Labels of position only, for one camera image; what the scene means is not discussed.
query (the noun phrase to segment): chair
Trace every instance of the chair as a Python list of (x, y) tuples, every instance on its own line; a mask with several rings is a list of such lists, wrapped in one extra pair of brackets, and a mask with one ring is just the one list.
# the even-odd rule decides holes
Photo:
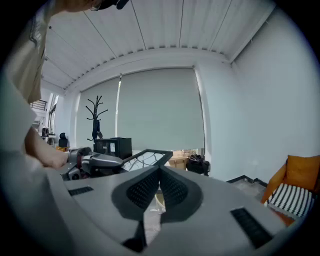
[(66, 134), (64, 132), (60, 133), (60, 139), (58, 146), (55, 148), (56, 150), (67, 152), (68, 151), (68, 139), (66, 138)]
[[(295, 159), (298, 158), (298, 160), (302, 159), (302, 161), (304, 161), (305, 159), (317, 158), (317, 161), (320, 161), (319, 156), (299, 157), (289, 155), (288, 157)], [(296, 182), (294, 182), (293, 184), (292, 181), (288, 179), (287, 166), (288, 159), (286, 163), (270, 179), (264, 192), (264, 195), (261, 199), (261, 203), (264, 204), (266, 207), (268, 206), (269, 208), (271, 208), (271, 210), (273, 210), (284, 221), (284, 223), (287, 226), (289, 226), (297, 219), (297, 217), (299, 217), (295, 216), (295, 214), (298, 211), (298, 208), (302, 209), (300, 211), (300, 214), (298, 214), (302, 216), (307, 214), (308, 211), (311, 209), (314, 203), (315, 195), (317, 195), (320, 191), (320, 180), (318, 166), (316, 167), (318, 169), (317, 174), (316, 176), (313, 174), (313, 180), (311, 181), (315, 184), (313, 188), (310, 188), (310, 186), (306, 186), (306, 179), (304, 178), (297, 179)], [(304, 175), (304, 170), (303, 168), (301, 168), (301, 166), (299, 166), (299, 175), (301, 174)], [(294, 214), (292, 214), (294, 204), (297, 204), (298, 207), (296, 208), (297, 210), (294, 211)]]

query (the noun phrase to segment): black vent grille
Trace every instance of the black vent grille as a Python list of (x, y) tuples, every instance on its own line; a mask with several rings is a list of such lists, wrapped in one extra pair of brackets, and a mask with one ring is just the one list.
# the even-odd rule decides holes
[(180, 204), (188, 195), (187, 186), (166, 171), (161, 172), (160, 188), (167, 209)]
[(71, 190), (68, 190), (69, 191), (69, 194), (70, 196), (76, 196), (76, 195), (80, 195), (80, 194), (83, 194), (83, 193), (87, 193), (87, 192), (90, 192), (94, 190), (92, 187), (90, 186), (84, 186), (84, 187), (80, 187), (80, 188), (76, 188), (76, 189), (71, 189)]
[(158, 172), (154, 171), (128, 188), (127, 197), (138, 207), (146, 210), (159, 188)]
[(231, 214), (257, 249), (272, 239), (272, 236), (244, 208), (234, 209)]

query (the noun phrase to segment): coat rack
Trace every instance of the coat rack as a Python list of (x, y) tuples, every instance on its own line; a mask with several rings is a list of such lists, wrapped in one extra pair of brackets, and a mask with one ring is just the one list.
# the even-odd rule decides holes
[(93, 112), (90, 110), (90, 108), (88, 108), (88, 106), (85, 106), (85, 107), (91, 112), (91, 114), (92, 114), (92, 118), (91, 118), (91, 119), (90, 119), (90, 118), (86, 118), (86, 119), (88, 119), (88, 120), (93, 120), (92, 139), (88, 139), (88, 138), (87, 138), (87, 140), (88, 140), (88, 141), (91, 141), (91, 142), (93, 141), (93, 151), (94, 151), (94, 152), (97, 152), (97, 145), (96, 145), (97, 137), (99, 137), (100, 139), (102, 139), (102, 137), (103, 137), (103, 135), (102, 135), (102, 133), (101, 133), (101, 131), (100, 131), (100, 120), (101, 120), (101, 119), (98, 119), (98, 117), (99, 117), (99, 115), (101, 115), (102, 113), (108, 111), (108, 109), (107, 109), (107, 110), (102, 111), (101, 113), (99, 113), (99, 114), (97, 115), (98, 106), (99, 106), (100, 104), (103, 104), (103, 102), (99, 103), (99, 101), (100, 101), (100, 99), (102, 98), (102, 96), (100, 96), (99, 99), (98, 99), (98, 97), (99, 97), (99, 96), (96, 97), (95, 103), (94, 103), (92, 100), (88, 99), (88, 101), (92, 102), (92, 104), (93, 104)]

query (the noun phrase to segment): orange cushion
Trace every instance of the orange cushion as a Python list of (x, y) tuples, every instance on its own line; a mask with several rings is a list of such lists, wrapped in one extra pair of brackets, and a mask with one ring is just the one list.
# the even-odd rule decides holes
[(320, 168), (320, 156), (288, 155), (285, 183), (313, 191)]

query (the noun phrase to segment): white wall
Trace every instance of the white wall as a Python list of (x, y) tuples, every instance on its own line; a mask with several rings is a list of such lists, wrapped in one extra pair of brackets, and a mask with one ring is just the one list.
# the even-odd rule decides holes
[(232, 67), (248, 117), (245, 174), (268, 182), (287, 155), (319, 155), (319, 64), (281, 10), (271, 14)]
[(213, 61), (198, 66), (198, 83), (204, 90), (202, 104), (208, 109), (211, 162), (210, 177), (228, 181), (243, 175), (243, 132), (246, 118), (243, 96), (232, 68)]
[(54, 133), (56, 135), (56, 138), (54, 140), (54, 143), (59, 143), (59, 135), (61, 133), (65, 133), (65, 136), (68, 138), (68, 134), (66, 131), (65, 123), (67, 122), (64, 115), (64, 103), (65, 99), (62, 96), (58, 97), (58, 102), (55, 106), (55, 115), (54, 115)]
[(41, 88), (41, 100), (45, 101), (45, 102), (49, 102), (49, 98), (50, 98), (50, 94), (51, 91)]

